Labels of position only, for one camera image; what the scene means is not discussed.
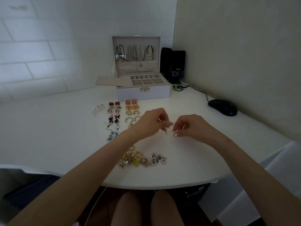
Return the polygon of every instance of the computer mouse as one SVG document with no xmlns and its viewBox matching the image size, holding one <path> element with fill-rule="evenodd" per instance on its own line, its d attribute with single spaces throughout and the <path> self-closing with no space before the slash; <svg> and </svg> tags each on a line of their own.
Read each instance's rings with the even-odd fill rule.
<svg viewBox="0 0 301 226">
<path fill-rule="evenodd" d="M 214 99 L 208 102 L 208 105 L 216 110 L 220 111 L 222 114 L 226 116 L 235 116 L 237 114 L 236 106 L 229 101 Z"/>
</svg>

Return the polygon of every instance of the white desk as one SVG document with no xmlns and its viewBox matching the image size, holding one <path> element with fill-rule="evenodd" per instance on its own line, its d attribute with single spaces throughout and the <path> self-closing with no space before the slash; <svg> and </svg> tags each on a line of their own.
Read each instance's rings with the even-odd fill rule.
<svg viewBox="0 0 301 226">
<path fill-rule="evenodd" d="M 63 175 L 107 143 L 107 107 L 117 101 L 116 88 L 102 86 L 0 105 L 0 167 L 32 168 Z M 106 109 L 96 117 L 96 105 Z M 140 112 L 163 107 L 171 121 L 180 115 L 198 114 L 230 137 L 254 160 L 260 162 L 286 144 L 288 137 L 238 113 L 227 117 L 208 106 L 206 96 L 194 89 L 171 90 L 169 98 L 138 101 Z M 121 128 L 125 103 L 121 103 Z M 230 173 L 220 155 L 208 145 L 190 138 L 175 138 L 171 129 L 136 143 L 148 158 L 152 152 L 167 157 L 167 164 L 145 168 L 116 166 L 104 186 L 128 189 L 163 189 L 203 184 Z"/>
</svg>

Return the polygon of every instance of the open jewelry box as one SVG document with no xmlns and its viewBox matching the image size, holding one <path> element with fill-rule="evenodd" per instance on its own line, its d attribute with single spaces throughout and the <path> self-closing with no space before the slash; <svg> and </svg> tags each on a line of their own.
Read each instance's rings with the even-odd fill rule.
<svg viewBox="0 0 301 226">
<path fill-rule="evenodd" d="M 113 47 L 117 78 L 98 76 L 96 85 L 116 86 L 120 102 L 169 97 L 159 72 L 160 37 L 113 36 Z"/>
</svg>

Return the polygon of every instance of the leg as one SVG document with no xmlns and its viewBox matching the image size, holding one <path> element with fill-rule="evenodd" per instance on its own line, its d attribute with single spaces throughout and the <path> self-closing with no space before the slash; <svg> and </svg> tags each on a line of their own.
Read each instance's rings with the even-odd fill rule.
<svg viewBox="0 0 301 226">
<path fill-rule="evenodd" d="M 152 226 L 184 226 L 175 201 L 165 190 L 156 192 L 150 207 Z"/>
<path fill-rule="evenodd" d="M 124 194 L 117 203 L 111 226 L 141 226 L 141 207 L 133 193 Z"/>
</svg>

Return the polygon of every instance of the white cable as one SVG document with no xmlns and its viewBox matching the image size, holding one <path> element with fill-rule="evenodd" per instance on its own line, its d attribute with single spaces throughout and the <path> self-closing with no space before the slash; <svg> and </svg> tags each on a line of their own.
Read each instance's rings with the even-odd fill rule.
<svg viewBox="0 0 301 226">
<path fill-rule="evenodd" d="M 96 203 L 98 202 L 99 198 L 102 196 L 102 194 L 103 194 L 103 192 L 104 192 L 105 190 L 106 190 L 106 187 L 105 187 L 105 189 L 102 191 L 102 193 L 100 194 L 100 196 L 98 197 L 98 199 L 97 199 L 97 201 L 95 202 L 95 204 L 93 205 L 93 207 L 92 207 L 92 209 L 91 209 L 91 211 L 90 211 L 90 213 L 89 213 L 89 215 L 88 215 L 88 218 L 87 218 L 87 220 L 86 220 L 84 226 L 86 226 L 86 224 L 87 224 L 87 222 L 88 222 L 88 220 L 89 220 L 89 217 L 90 217 L 90 215 L 91 215 L 91 213 L 92 213 L 92 211 L 93 211 L 93 209 L 94 209 Z"/>
</svg>

